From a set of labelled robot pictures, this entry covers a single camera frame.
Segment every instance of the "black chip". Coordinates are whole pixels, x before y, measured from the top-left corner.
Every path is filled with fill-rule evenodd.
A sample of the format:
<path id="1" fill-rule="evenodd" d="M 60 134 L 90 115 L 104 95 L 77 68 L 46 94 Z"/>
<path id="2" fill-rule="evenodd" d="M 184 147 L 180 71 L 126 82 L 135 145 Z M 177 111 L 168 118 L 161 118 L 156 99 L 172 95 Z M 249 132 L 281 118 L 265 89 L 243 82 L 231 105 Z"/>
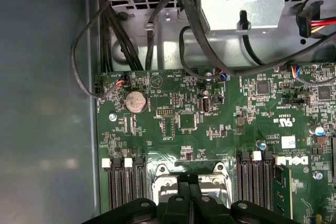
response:
<path id="1" fill-rule="evenodd" d="M 317 148 L 317 154 L 322 155 L 323 154 L 323 148 Z"/>
<path id="2" fill-rule="evenodd" d="M 319 100 L 330 100 L 331 99 L 331 87 L 322 86 L 318 89 Z"/>
<path id="3" fill-rule="evenodd" d="M 266 81 L 257 82 L 257 94 L 269 94 L 269 84 Z"/>
<path id="4" fill-rule="evenodd" d="M 221 95 L 214 95 L 214 103 L 222 104 L 224 102 L 224 98 Z"/>
<path id="5" fill-rule="evenodd" d="M 245 134 L 245 127 L 241 126 L 236 129 L 236 133 L 239 135 L 244 135 Z"/>
<path id="6" fill-rule="evenodd" d="M 311 154 L 312 155 L 317 155 L 317 148 L 312 148 L 311 149 Z"/>
<path id="7" fill-rule="evenodd" d="M 221 130 L 220 131 L 220 136 L 225 137 L 226 136 L 226 130 Z"/>

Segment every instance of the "red wire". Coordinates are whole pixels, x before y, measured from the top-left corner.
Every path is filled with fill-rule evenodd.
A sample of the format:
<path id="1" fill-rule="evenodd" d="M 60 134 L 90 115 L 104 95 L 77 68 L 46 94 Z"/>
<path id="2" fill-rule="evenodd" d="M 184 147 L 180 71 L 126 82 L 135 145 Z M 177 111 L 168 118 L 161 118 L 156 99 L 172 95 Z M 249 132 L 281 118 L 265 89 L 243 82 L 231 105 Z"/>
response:
<path id="1" fill-rule="evenodd" d="M 334 25 L 336 24 L 336 20 L 329 20 L 329 21 L 321 21 L 321 22 L 312 22 L 311 26 L 316 27 L 316 26 L 327 26 L 327 25 Z"/>

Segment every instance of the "black connector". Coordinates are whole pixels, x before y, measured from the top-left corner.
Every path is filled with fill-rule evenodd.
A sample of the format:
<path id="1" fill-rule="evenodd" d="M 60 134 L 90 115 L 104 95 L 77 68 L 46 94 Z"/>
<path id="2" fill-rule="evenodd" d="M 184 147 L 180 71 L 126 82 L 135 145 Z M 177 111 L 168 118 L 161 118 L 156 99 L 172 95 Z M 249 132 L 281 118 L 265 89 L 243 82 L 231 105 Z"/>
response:
<path id="1" fill-rule="evenodd" d="M 301 37 L 310 38 L 311 21 L 320 19 L 321 5 L 323 1 L 317 1 L 305 7 L 296 17 Z"/>

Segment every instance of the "yellow wire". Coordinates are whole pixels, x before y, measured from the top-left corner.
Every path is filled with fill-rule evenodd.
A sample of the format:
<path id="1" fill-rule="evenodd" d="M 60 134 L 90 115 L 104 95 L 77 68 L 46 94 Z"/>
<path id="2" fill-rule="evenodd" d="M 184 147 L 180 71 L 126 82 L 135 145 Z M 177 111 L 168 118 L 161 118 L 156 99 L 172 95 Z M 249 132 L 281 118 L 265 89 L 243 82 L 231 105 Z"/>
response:
<path id="1" fill-rule="evenodd" d="M 293 78 L 295 79 L 296 78 L 296 74 L 295 74 L 295 71 L 294 71 L 294 67 L 291 67 L 291 68 L 292 68 Z"/>
<path id="2" fill-rule="evenodd" d="M 318 28 L 315 28 L 311 31 L 311 33 L 316 33 L 317 31 L 321 30 L 322 28 L 325 28 L 325 26 L 319 26 Z"/>

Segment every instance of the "red and yellow wires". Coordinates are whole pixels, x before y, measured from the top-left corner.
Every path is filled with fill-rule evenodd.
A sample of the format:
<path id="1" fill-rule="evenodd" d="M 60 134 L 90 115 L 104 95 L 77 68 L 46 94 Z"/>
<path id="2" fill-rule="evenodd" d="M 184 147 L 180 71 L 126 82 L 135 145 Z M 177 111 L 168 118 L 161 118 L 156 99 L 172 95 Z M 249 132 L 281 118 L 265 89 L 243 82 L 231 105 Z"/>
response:
<path id="1" fill-rule="evenodd" d="M 291 66 L 290 67 L 291 70 L 292 70 L 292 75 L 293 75 L 293 78 L 296 79 L 299 74 L 300 74 L 300 70 L 302 69 L 302 67 L 299 67 L 299 66 Z"/>

